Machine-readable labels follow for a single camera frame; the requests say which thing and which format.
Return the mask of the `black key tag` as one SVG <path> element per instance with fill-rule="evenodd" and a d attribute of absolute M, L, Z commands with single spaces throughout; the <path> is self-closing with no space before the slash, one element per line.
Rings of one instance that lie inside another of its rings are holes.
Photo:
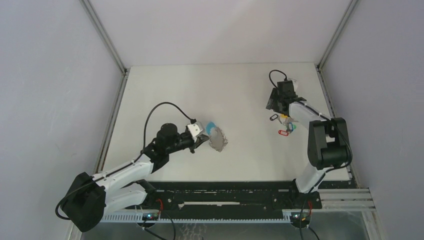
<path fill-rule="evenodd" d="M 270 121 L 275 121 L 275 120 L 278 120 L 280 117 L 279 117 L 279 115 L 278 114 L 273 114 L 270 118 L 269 118 L 269 120 Z"/>

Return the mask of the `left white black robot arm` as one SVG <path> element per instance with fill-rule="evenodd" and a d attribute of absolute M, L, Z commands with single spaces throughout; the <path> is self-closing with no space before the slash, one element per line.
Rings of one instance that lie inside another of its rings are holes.
<path fill-rule="evenodd" d="M 195 153 L 209 138 L 199 122 L 188 124 L 182 133 L 173 123 L 163 124 L 135 159 L 101 173 L 77 175 L 56 205 L 56 216 L 73 222 L 84 233 L 93 229 L 105 215 L 118 210 L 136 205 L 145 209 L 153 207 L 156 194 L 138 182 L 167 164 L 170 154 L 185 149 Z"/>

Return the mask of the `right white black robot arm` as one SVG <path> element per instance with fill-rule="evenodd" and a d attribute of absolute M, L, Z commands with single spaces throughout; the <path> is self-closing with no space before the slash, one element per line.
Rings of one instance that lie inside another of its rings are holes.
<path fill-rule="evenodd" d="M 348 167 L 353 161 L 346 120 L 330 118 L 311 106 L 295 92 L 292 80 L 273 85 L 266 109 L 285 115 L 304 126 L 308 131 L 308 165 L 297 177 L 295 191 L 289 194 L 289 203 L 302 208 L 309 201 L 327 173 Z"/>

